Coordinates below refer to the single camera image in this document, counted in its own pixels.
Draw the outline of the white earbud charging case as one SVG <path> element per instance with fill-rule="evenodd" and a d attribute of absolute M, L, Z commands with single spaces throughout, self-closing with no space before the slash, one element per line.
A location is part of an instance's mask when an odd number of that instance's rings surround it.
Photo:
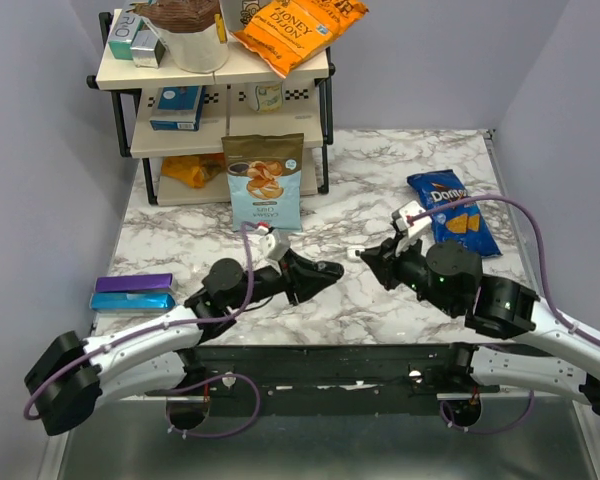
<path fill-rule="evenodd" d="M 361 260 L 361 250 L 357 247 L 348 248 L 346 254 L 347 258 L 351 261 Z"/>

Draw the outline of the black marbled charging case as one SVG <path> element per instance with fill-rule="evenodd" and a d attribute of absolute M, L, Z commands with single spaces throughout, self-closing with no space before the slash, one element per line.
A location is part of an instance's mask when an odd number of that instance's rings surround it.
<path fill-rule="evenodd" d="M 344 275 L 344 267 L 337 262 L 331 261 L 318 261 L 316 263 L 316 271 L 324 278 L 329 278 L 333 281 L 341 279 Z"/>

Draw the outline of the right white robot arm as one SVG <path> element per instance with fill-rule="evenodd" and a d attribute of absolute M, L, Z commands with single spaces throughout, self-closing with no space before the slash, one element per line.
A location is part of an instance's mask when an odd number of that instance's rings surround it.
<path fill-rule="evenodd" d="M 600 416 L 600 331 L 570 317 L 558 320 L 546 299 L 503 277 L 487 275 L 481 257 L 449 240 L 428 251 L 422 243 L 400 249 L 399 240 L 359 252 L 387 290 L 410 288 L 465 327 L 499 340 L 543 351 L 533 357 L 468 347 L 444 362 L 440 379 L 460 392 L 475 383 L 507 385 L 561 395 L 588 405 Z"/>

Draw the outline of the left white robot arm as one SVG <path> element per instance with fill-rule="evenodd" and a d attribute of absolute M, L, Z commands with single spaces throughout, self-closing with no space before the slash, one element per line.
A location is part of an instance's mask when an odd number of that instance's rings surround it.
<path fill-rule="evenodd" d="M 277 266 L 255 269 L 232 258 L 216 261 L 201 289 L 183 304 L 119 332 L 54 338 L 24 378 L 30 397 L 23 416 L 48 436 L 72 430 L 104 403 L 153 391 L 194 393 L 200 368 L 185 360 L 197 346 L 230 329 L 252 303 L 279 294 L 304 303 L 343 276 L 332 261 L 313 261 L 287 250 Z"/>

